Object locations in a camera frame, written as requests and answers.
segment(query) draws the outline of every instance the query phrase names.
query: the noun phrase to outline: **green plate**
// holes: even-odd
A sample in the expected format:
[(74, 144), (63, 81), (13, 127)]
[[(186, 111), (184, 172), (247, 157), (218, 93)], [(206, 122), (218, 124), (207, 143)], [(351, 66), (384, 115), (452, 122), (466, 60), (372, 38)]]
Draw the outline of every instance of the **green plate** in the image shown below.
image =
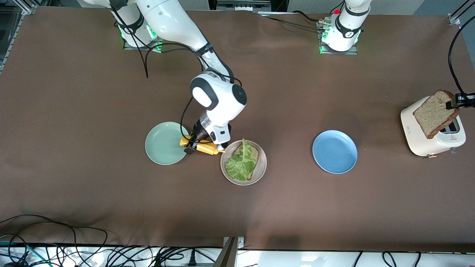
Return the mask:
[[(188, 134), (182, 126), (183, 133)], [(160, 165), (171, 165), (179, 162), (186, 153), (180, 146), (180, 124), (165, 122), (155, 126), (145, 139), (145, 152), (147, 156)]]

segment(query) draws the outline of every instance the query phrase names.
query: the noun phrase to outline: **brown table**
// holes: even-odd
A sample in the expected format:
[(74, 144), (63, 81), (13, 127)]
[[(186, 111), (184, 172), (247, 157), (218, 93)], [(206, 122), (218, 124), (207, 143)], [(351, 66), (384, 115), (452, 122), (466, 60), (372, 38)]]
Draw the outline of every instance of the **brown table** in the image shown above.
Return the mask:
[[(251, 12), (189, 14), (244, 83), (248, 104), (232, 140), (263, 147), (263, 179), (228, 182), (219, 156), (172, 166), (147, 158), (147, 133), (178, 121), (190, 96), (200, 72), (191, 53), (152, 54), (146, 79), (109, 11), (39, 8), (0, 76), (2, 218), (36, 213), (104, 228), (111, 244), (219, 246), (246, 236), (251, 248), (475, 251), (474, 111), (461, 111), (458, 154), (435, 159), (409, 151), (399, 120), (438, 89), (456, 92), (447, 51), (458, 27), (442, 16), (369, 16), (358, 56), (335, 56), (319, 54), (315, 33)], [(462, 37), (453, 62), (472, 92)], [(201, 112), (190, 106), (188, 129)], [(355, 140), (351, 172), (332, 175), (313, 160), (312, 142), (328, 129)], [(102, 241), (84, 234), (80, 242)], [(24, 235), (72, 241), (53, 226)]]

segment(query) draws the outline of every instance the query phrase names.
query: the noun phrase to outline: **bread slice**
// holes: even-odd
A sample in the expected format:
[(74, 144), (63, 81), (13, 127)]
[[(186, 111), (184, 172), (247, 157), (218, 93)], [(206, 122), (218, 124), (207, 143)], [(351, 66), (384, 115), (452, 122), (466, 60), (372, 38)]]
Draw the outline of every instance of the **bread slice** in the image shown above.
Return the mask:
[(451, 92), (438, 90), (412, 113), (427, 139), (434, 138), (458, 116), (458, 108), (446, 108), (446, 103), (452, 101), (453, 96)]
[[(255, 169), (255, 168), (256, 168), (256, 165), (257, 165), (257, 161), (259, 160), (259, 150), (257, 150), (257, 148), (255, 148), (255, 147), (252, 146), (251, 144), (249, 144), (249, 145), (251, 146), (251, 148), (252, 148), (252, 150), (253, 150), (253, 153), (252, 153), (253, 156), (252, 156), (251, 158), (252, 158), (253, 160), (256, 160), (256, 164), (254, 164), (254, 169)], [(239, 152), (241, 152), (241, 147), (242, 147), (242, 145), (240, 145), (240, 146), (236, 149), (236, 151), (234, 151), (234, 154), (233, 154), (233, 155), (238, 155)], [(254, 173), (254, 172), (251, 172), (251, 173), (249, 174), (249, 176), (247, 177), (247, 180), (251, 180), (251, 178), (252, 178), (252, 173)]]

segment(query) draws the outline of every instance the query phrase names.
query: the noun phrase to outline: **plate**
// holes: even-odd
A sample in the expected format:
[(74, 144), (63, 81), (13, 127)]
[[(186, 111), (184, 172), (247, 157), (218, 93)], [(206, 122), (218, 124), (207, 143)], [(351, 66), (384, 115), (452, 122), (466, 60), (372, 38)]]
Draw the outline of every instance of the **plate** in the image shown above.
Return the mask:
[[(181, 127), (184, 134), (188, 134), (185, 127)], [(185, 157), (184, 147), (180, 146), (180, 124), (165, 122), (150, 130), (145, 139), (147, 156), (160, 165), (171, 165)]]
[(325, 171), (342, 174), (355, 166), (358, 151), (347, 134), (336, 130), (325, 131), (313, 143), (313, 158)]
[(257, 163), (256, 167), (254, 168), (254, 171), (252, 172), (252, 176), (250, 180), (236, 180), (232, 178), (231, 176), (228, 175), (226, 172), (226, 162), (233, 156), (234, 151), (238, 149), (240, 145), (242, 145), (242, 140), (236, 141), (230, 145), (224, 150), (225, 152), (221, 155), (221, 170), (223, 171), (224, 176), (226, 179), (228, 179), (231, 183), (237, 184), (237, 185), (251, 185), (258, 180), (262, 178), (264, 173), (266, 172), (267, 168), (267, 158), (266, 154), (264, 153), (264, 150), (262, 150), (262, 147), (260, 147), (258, 144), (254, 143), (253, 141), (249, 141), (249, 144), (257, 148), (257, 151), (259, 151), (259, 157), (257, 158)]

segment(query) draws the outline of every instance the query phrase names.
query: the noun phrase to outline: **lettuce leaf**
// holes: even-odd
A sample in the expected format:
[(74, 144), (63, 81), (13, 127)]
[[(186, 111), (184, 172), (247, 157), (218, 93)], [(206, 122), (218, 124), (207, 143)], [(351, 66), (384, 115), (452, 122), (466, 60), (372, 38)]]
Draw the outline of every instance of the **lettuce leaf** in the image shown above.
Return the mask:
[(226, 172), (236, 180), (245, 181), (254, 171), (258, 153), (257, 149), (252, 147), (247, 140), (243, 139), (242, 145), (237, 149), (237, 153), (226, 162)]

